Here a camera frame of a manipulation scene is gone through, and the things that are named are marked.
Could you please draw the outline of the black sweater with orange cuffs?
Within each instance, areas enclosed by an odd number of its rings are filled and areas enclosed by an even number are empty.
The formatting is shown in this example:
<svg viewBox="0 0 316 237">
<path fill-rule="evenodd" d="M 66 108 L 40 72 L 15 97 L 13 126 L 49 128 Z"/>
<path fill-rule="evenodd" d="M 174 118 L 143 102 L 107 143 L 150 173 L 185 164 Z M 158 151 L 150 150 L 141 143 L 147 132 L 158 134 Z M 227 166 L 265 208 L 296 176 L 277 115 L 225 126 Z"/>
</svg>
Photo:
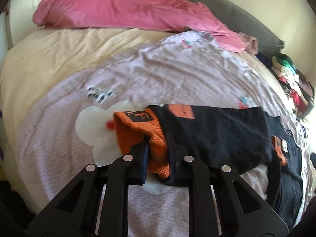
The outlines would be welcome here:
<svg viewBox="0 0 316 237">
<path fill-rule="evenodd" d="M 243 174 L 267 165 L 267 203 L 288 227 L 293 227 L 303 198 L 302 152 L 279 117 L 270 116 L 262 108 L 169 104 L 115 112 L 114 126 L 123 154 L 149 137 L 148 171 L 162 179 L 170 176 L 168 133 L 187 148 L 189 155 L 212 167 L 228 165 Z"/>
</svg>

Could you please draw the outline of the pile of colourful clothes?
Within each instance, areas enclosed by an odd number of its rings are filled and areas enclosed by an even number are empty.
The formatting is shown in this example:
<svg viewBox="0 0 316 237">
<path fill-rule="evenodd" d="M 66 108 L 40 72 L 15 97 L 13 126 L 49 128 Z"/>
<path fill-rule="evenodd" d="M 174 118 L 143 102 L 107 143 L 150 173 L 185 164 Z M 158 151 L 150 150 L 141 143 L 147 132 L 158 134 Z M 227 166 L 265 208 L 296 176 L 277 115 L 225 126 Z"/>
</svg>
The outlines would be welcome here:
<svg viewBox="0 0 316 237">
<path fill-rule="evenodd" d="M 271 71 L 285 94 L 293 102 L 293 112 L 301 119 L 314 108 L 315 91 L 306 76 L 298 70 L 286 54 L 272 57 Z"/>
</svg>

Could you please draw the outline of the lilac printed bed sheet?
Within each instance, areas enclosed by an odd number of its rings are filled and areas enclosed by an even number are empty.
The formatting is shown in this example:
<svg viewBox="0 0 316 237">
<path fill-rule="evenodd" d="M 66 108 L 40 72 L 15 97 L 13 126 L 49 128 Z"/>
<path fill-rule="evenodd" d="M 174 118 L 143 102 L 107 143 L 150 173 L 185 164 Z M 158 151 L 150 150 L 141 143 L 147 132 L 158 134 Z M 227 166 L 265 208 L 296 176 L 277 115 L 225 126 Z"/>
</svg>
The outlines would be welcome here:
<svg viewBox="0 0 316 237">
<path fill-rule="evenodd" d="M 118 53 L 72 74 L 40 98 L 16 132 L 18 171 L 42 210 L 87 164 L 113 161 L 116 138 L 105 129 L 114 109 L 140 110 L 158 102 L 261 107 L 279 116 L 302 152 L 303 198 L 294 226 L 311 195 L 303 123 L 276 77 L 254 55 L 219 48 L 210 36 L 186 33 L 186 48 L 172 38 Z"/>
</svg>

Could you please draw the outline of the dark navy garment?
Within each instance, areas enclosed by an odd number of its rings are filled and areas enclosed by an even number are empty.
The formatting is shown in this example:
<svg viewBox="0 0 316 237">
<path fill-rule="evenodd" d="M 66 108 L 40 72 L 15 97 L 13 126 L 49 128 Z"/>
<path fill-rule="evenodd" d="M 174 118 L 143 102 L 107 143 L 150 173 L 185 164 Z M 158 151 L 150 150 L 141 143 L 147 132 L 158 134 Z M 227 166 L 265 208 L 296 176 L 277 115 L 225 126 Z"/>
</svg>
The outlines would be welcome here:
<svg viewBox="0 0 316 237">
<path fill-rule="evenodd" d="M 270 69 L 272 67 L 272 61 L 265 57 L 262 53 L 258 52 L 258 54 L 256 55 L 256 57 L 258 58 L 258 60 L 260 60 L 261 63 L 263 63 L 268 69 Z"/>
</svg>

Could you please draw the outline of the cream bed cover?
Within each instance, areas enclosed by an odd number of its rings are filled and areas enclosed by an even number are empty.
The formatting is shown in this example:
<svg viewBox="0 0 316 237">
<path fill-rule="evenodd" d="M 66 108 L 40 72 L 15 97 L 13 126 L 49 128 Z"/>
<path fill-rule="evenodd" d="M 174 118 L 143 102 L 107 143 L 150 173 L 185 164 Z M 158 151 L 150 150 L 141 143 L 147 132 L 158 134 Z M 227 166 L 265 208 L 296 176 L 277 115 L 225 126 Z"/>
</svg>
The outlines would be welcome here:
<svg viewBox="0 0 316 237">
<path fill-rule="evenodd" d="M 183 34 L 133 29 L 42 29 L 6 55 L 1 73 L 1 109 L 8 147 L 17 153 L 16 132 L 32 106 L 59 82 L 103 64 L 123 51 Z"/>
</svg>

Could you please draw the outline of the dusty pink fuzzy garment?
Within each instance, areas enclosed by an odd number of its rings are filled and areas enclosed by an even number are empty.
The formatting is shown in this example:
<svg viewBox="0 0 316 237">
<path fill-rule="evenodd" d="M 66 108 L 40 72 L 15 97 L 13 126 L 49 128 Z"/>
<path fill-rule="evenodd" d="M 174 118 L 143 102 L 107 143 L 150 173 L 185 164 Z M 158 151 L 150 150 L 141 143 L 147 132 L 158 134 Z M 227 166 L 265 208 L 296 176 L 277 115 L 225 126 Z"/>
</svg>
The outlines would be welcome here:
<svg viewBox="0 0 316 237">
<path fill-rule="evenodd" d="M 255 37 L 247 35 L 243 32 L 239 32 L 239 35 L 246 46 L 245 50 L 250 54 L 257 55 L 259 53 L 258 40 Z"/>
</svg>

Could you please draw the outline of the grey quilted headboard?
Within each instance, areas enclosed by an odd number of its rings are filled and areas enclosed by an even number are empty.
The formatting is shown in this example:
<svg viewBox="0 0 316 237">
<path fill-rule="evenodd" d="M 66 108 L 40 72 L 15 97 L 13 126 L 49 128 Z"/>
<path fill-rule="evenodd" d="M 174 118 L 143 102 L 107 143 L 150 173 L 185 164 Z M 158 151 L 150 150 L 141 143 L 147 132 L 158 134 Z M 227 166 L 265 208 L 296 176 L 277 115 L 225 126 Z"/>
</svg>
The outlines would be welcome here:
<svg viewBox="0 0 316 237">
<path fill-rule="evenodd" d="M 218 20 L 234 32 L 255 37 L 259 52 L 271 59 L 284 48 L 284 41 L 279 39 L 267 26 L 256 17 L 228 0 L 188 0 L 206 5 Z"/>
</svg>

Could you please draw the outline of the pink blanket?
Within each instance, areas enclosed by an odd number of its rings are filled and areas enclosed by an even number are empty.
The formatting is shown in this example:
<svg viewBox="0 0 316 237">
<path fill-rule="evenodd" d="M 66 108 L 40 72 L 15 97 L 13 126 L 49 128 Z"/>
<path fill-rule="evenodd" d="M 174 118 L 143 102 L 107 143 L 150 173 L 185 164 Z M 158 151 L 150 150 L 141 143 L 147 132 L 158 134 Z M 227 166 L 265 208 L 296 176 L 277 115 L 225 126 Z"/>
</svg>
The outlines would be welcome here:
<svg viewBox="0 0 316 237">
<path fill-rule="evenodd" d="M 211 33 L 229 51 L 246 45 L 200 2 L 187 0 L 42 0 L 33 13 L 38 26 L 56 28 L 139 28 L 183 32 L 187 28 Z"/>
</svg>

